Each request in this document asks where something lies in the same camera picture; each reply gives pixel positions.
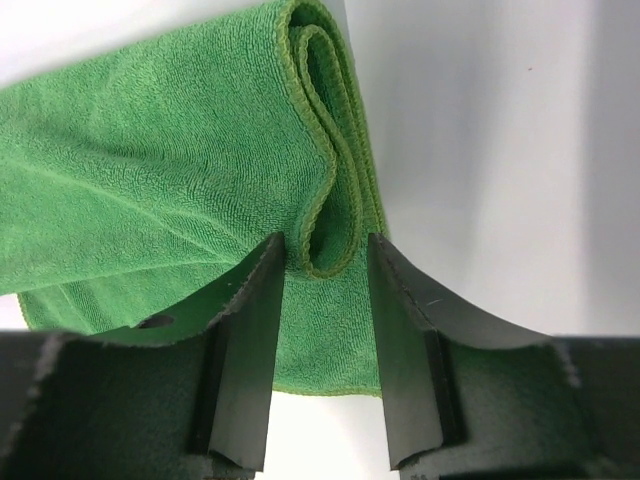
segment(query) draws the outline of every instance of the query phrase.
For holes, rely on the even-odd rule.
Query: green towel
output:
[[[285,233],[274,388],[377,394],[385,231],[350,54],[279,0],[0,92],[0,293],[33,329],[134,326]]]

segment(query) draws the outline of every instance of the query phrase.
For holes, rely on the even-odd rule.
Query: white background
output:
[[[0,0],[0,85],[257,2]],[[640,2],[339,2],[394,243],[515,323],[640,334]],[[274,396],[262,478],[387,468],[379,400]]]

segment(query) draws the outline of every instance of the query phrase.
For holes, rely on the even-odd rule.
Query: hole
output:
[[[165,315],[163,313],[157,313],[155,315],[151,315],[149,318],[144,319],[138,325],[138,328],[158,328],[158,327],[166,327],[167,325],[171,325],[174,322],[175,318],[171,315]]]

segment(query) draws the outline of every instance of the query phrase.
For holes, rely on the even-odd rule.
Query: black plastic part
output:
[[[403,480],[640,478],[638,339],[510,324],[382,235],[369,238],[369,282],[389,454]]]
[[[0,478],[254,478],[284,259],[283,236],[272,235],[160,312],[175,319],[165,326],[0,334]],[[202,317],[185,318],[198,305]]]

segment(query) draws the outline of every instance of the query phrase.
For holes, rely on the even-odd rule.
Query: folded towel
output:
[[[134,326],[274,231],[274,388],[376,394],[366,235],[385,231],[362,101],[315,0],[278,0],[0,92],[0,293],[33,329]]]

